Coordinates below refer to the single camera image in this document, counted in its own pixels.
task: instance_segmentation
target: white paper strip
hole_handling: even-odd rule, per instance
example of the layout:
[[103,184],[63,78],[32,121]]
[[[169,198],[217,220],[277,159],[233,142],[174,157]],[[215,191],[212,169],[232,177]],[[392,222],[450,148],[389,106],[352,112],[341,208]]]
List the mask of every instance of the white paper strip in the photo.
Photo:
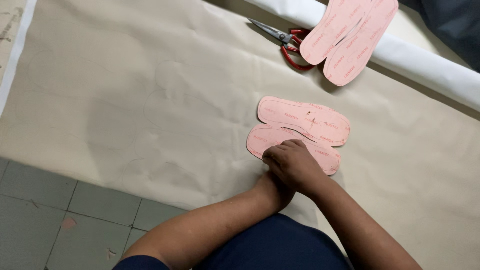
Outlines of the white paper strip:
[[22,14],[22,20],[20,21],[20,26],[18,27],[18,33],[15,37],[10,58],[8,59],[7,68],[3,74],[3,79],[0,85],[0,116],[3,112],[5,104],[7,103],[8,93],[10,92],[10,87],[12,86],[13,77],[15,77],[15,71],[17,70],[18,59],[24,50],[25,36],[30,23],[32,22],[36,1],[37,0],[27,0],[25,12]]

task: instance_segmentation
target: white fabric roll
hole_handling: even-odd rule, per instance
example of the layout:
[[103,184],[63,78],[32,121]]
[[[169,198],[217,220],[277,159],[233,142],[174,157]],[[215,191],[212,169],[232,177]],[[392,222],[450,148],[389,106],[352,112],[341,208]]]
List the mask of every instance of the white fabric roll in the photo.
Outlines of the white fabric roll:
[[[313,28],[326,6],[315,0],[245,0],[305,28]],[[480,74],[385,33],[370,60],[480,111]]]

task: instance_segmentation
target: gray floor tile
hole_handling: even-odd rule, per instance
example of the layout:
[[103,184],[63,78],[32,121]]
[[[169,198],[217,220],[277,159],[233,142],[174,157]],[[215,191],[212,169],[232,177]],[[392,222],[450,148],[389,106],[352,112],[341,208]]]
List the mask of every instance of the gray floor tile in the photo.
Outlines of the gray floor tile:
[[186,212],[186,210],[180,208],[142,199],[133,226],[137,229],[149,231],[160,223]]
[[76,180],[10,161],[0,182],[0,194],[67,209]]
[[[67,212],[77,223],[60,229],[48,259],[50,270],[111,270],[121,257],[130,227]],[[107,260],[110,249],[116,256]]]
[[147,233],[147,232],[139,230],[139,229],[132,228],[132,230],[130,231],[130,235],[128,236],[127,245],[125,246],[125,251],[127,251],[127,249],[133,243],[135,243],[135,241],[140,239],[140,237],[142,237],[145,233]]
[[0,269],[43,270],[64,215],[0,195]]
[[141,198],[117,190],[79,182],[69,211],[132,225]]

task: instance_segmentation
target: insole pattern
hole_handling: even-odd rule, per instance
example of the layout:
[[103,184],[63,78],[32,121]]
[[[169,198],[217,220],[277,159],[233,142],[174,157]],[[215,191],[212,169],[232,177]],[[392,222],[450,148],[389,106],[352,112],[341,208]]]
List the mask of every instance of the insole pattern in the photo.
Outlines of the insole pattern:
[[330,0],[300,53],[314,65],[326,59],[325,77],[344,86],[365,68],[397,10],[397,0]]
[[350,134],[350,122],[329,107],[264,97],[257,109],[265,124],[255,126],[247,137],[247,149],[262,159],[269,147],[285,140],[299,139],[326,174],[334,174],[340,165],[340,154],[332,146],[343,145]]
[[294,130],[279,125],[256,125],[247,137],[247,149],[259,159],[269,147],[281,144],[285,140],[299,139],[307,146],[308,151],[318,162],[326,174],[334,174],[340,165],[339,152],[324,142],[314,142]]
[[300,132],[313,141],[330,146],[343,145],[350,134],[350,122],[329,107],[294,102],[276,97],[264,97],[258,105],[258,118]]

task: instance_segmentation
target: red scissors handle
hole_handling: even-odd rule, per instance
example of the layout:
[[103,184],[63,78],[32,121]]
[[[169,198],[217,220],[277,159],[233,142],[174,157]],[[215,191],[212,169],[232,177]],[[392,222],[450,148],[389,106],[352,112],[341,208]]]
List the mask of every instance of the red scissors handle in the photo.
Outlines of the red scissors handle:
[[[292,29],[290,30],[290,34],[292,34],[292,39],[298,44],[300,45],[302,40],[299,39],[297,36],[295,36],[295,34],[308,34],[310,31],[307,30],[307,29]],[[292,65],[294,68],[298,69],[298,70],[303,70],[303,71],[306,71],[306,70],[310,70],[314,67],[314,65],[311,65],[311,64],[308,64],[308,65],[299,65],[297,63],[295,63],[292,58],[288,55],[288,52],[287,50],[289,51],[292,51],[292,52],[296,52],[298,54],[300,54],[300,51],[299,49],[297,48],[294,48],[294,47],[290,47],[290,46],[287,46],[287,48],[285,48],[284,46],[281,46],[280,47],[280,51],[282,52],[283,56],[285,57],[285,59],[287,60],[287,62],[290,63],[290,65]]]

